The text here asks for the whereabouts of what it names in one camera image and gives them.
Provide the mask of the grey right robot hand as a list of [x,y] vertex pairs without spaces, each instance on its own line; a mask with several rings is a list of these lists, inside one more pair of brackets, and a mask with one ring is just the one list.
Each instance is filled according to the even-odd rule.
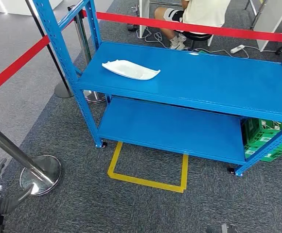
[[215,229],[211,226],[207,226],[206,233],[228,233],[228,232],[228,226],[226,223],[224,223],[221,226],[221,230]]

